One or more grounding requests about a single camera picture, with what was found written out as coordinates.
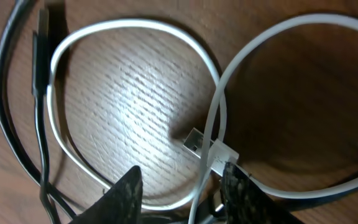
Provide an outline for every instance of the wooden surface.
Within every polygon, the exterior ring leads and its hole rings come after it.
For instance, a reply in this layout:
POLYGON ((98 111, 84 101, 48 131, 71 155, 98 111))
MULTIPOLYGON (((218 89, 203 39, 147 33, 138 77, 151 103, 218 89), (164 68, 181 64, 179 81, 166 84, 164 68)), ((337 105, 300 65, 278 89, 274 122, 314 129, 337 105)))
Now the wooden surface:
MULTIPOLYGON (((66 2, 70 32, 128 16, 176 21, 205 41, 222 68, 253 37, 290 16, 334 11, 358 17, 358 1, 348 0, 66 2)), ((0 0, 0 35, 13 4, 0 0)), ((38 167, 30 82, 32 31, 42 4, 19 38, 7 86, 18 135, 38 167)), ((192 188, 197 160, 181 141, 193 126, 203 129, 214 85, 189 46, 143 29, 92 35, 75 45, 61 86, 58 106, 66 120, 60 125, 100 173, 115 182, 140 165, 150 203, 172 202, 192 188)), ((263 183, 304 191, 345 178, 358 170, 358 33, 312 25, 279 34, 238 69, 227 107, 225 142, 263 183)), ((49 125, 47 137, 51 180, 89 207, 102 187, 64 156, 49 125)), ((0 223, 48 223, 38 194, 0 129, 0 223)), ((306 223, 358 223, 358 193, 294 215, 306 223)))

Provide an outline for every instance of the thin black cable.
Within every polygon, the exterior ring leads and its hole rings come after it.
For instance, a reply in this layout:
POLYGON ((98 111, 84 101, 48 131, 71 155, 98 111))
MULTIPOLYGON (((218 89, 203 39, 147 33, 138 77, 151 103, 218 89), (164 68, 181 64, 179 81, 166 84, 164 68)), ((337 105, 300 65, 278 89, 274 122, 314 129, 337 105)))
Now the thin black cable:
MULTIPOLYGON (((17 137, 16 130, 12 124, 11 114, 9 112, 9 105, 7 103, 6 95, 6 81, 7 71, 11 62, 11 50, 13 50, 16 40, 15 36, 20 32, 22 23, 28 16, 35 1, 31 0, 18 0, 12 9, 11 15, 7 20, 6 27, 2 33, 0 40, 0 127, 5 135, 5 138, 12 149, 23 169, 27 174, 40 185, 40 172, 34 166, 29 156, 25 152, 20 139, 17 137)), ((51 198, 56 201, 62 210, 73 219, 76 215, 75 212, 67 205, 61 198, 61 193, 51 184, 48 184, 47 192, 51 198)))
POLYGON ((41 180, 40 180, 40 199, 49 216, 52 224, 60 223, 58 215, 54 212, 54 207, 50 203, 47 186, 49 182, 49 153, 47 145, 47 137, 44 127, 44 96, 36 96, 34 98, 34 121, 35 132, 37 134, 38 145, 41 158, 41 180))

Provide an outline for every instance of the wood grain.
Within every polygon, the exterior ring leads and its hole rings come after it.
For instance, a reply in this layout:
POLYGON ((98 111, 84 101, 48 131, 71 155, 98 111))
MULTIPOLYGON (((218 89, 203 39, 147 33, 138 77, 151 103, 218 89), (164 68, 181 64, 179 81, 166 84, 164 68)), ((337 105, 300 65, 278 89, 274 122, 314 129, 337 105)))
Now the wood grain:
MULTIPOLYGON (((8 84, 18 135, 38 167, 30 74, 32 30, 42 4, 19 38, 8 84)), ((0 0, 0 35, 12 5, 0 0)), ((176 21, 204 40, 222 68, 253 37, 290 16, 334 11, 358 17, 358 1, 347 0, 69 0, 66 7, 70 32, 120 17, 176 21)), ((95 34, 73 47, 60 87, 58 106, 74 147, 106 178, 115 182, 140 165, 150 203, 172 202, 191 189, 197 160, 181 140, 192 127, 203 129, 214 84, 189 46, 143 29, 95 34)), ((238 68, 227 107, 225 142, 263 183, 302 191, 345 178, 358 170, 358 33, 310 25, 277 35, 238 68)), ((64 156, 49 125, 47 137, 52 180, 89 207, 102 187, 64 156)), ((48 223, 38 193, 0 129, 0 223, 48 223)), ((294 215, 306 223, 358 223, 358 193, 294 215)))

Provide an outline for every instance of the white cable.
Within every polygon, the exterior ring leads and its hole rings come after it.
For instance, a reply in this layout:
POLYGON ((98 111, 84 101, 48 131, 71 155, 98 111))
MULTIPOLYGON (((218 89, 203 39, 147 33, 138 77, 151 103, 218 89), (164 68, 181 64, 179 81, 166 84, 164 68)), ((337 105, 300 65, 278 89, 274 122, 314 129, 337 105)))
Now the white cable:
MULTIPOLYGON (((219 98, 223 95, 223 91, 230 77, 232 76, 234 70, 237 66, 242 62, 242 60, 256 47, 258 47, 261 43, 265 42, 267 39, 273 37, 274 35, 285 31, 289 28, 296 27, 303 24, 334 24, 339 26, 344 26, 350 29, 354 29, 358 31, 358 19, 351 18, 348 16, 340 16, 336 14, 308 14, 304 16, 297 16, 291 18, 289 20, 283 21, 277 25, 272 26, 271 28, 265 30, 261 34, 259 34, 256 38, 251 40, 244 48, 240 50, 240 52, 233 58, 230 64, 227 66, 227 69, 223 72, 221 77, 221 81, 216 87, 215 94, 212 99, 211 106, 208 111, 208 118, 204 130, 204 139, 203 139, 203 147, 201 150, 201 164, 200 167, 200 176, 198 180, 198 184, 196 187, 200 187, 200 183, 202 183, 204 174, 207 173, 207 158, 208 158, 208 149, 209 149, 209 141, 212 135, 212 127, 214 124, 214 118, 216 116, 216 110, 218 108, 219 98)), ((297 199, 306 199, 306 198, 319 198, 325 197, 329 195, 338 194, 341 192, 346 192, 348 190, 352 190, 358 187, 358 178, 346 182, 344 184, 337 185, 335 187, 326 188, 323 190, 314 190, 309 192, 286 192, 282 190, 273 189, 271 187, 267 187, 266 185, 260 183, 258 180, 255 180, 253 177, 250 177, 259 188, 261 188, 265 193, 278 196, 281 198, 297 198, 297 199)))
MULTIPOLYGON (((217 85, 219 82, 219 74, 216 70, 216 67, 214 66, 213 61, 209 57, 207 51, 201 46, 200 43, 198 43, 191 35, 187 34, 185 31, 171 26, 170 24, 166 24, 164 22, 160 21, 153 21, 148 19, 118 19, 115 21, 106 21, 106 22, 100 22, 97 24, 93 24, 87 27, 84 27, 76 32, 73 32, 69 36, 67 36, 56 48, 52 55, 52 59, 50 62, 50 83, 47 88, 47 106, 48 106, 48 114, 50 119, 50 124, 52 126, 52 131, 56 137, 56 140, 58 141, 60 147, 65 151, 65 153, 68 155, 70 159, 72 159, 81 169, 83 169, 87 174, 89 174, 93 179, 97 180, 100 184, 102 184, 105 188, 110 188, 111 185, 106 182, 101 176, 93 172, 76 154, 74 154, 69 147, 66 145, 64 140, 62 139, 62 136, 60 134, 58 125, 57 125, 57 119, 55 116, 55 106, 53 103, 53 96, 55 94, 55 77, 56 77, 56 71, 57 66, 60 60, 60 57, 63 55, 64 51, 66 51, 69 46, 74 44, 77 40, 86 37, 87 35, 94 34, 96 32, 100 32, 103 30, 111 30, 111 29, 118 29, 118 28, 128 28, 128 27, 136 27, 136 28, 147 28, 147 29, 153 29, 153 30, 160 30, 167 32, 171 35, 174 35, 175 37, 178 37, 179 39, 186 42, 188 45, 190 45, 197 53, 198 55, 203 59, 205 65, 207 66, 215 84, 217 85)), ((226 99, 224 95, 222 95, 220 102, 220 127, 219 127, 219 134, 218 138, 223 141, 224 133, 226 131, 226 99)), ((162 211, 162 210, 172 210, 175 208, 178 208, 186 203, 188 203, 197 193, 199 188, 194 188, 186 197, 182 198, 181 200, 169 204, 169 205, 149 205, 146 203, 142 204, 142 208, 148 209, 148 210, 156 210, 156 211, 162 211)))

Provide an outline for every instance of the wooden table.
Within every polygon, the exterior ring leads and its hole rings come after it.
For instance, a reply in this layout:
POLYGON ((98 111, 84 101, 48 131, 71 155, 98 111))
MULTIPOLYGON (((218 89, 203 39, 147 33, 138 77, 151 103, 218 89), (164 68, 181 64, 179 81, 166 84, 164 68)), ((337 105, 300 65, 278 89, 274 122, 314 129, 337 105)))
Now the wooden table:
MULTIPOLYGON (((13 4, 0 0, 0 35, 13 4)), ((7 86, 17 133, 38 167, 30 83, 32 31, 42 4, 19 38, 7 86)), ((69 0, 66 11, 70 32, 120 17, 176 21, 197 33, 226 68, 241 47, 277 22, 306 12, 358 17, 358 1, 69 0)), ((67 141, 105 177, 115 182, 140 165, 150 203, 172 202, 192 188, 198 160, 181 142, 192 127, 203 130, 214 84, 189 46, 143 29, 92 35, 73 47, 59 86, 67 141)), ((279 34, 246 58, 226 96, 225 142, 263 183, 314 190, 358 170, 358 33, 312 25, 279 34)), ((62 153, 49 125, 47 138, 51 181, 89 207, 103 188, 62 153)), ((213 182, 208 189, 217 187, 213 182)), ((294 215, 305 223, 358 223, 358 193, 294 215)), ((39 188, 0 128, 0 223, 48 222, 39 188)))

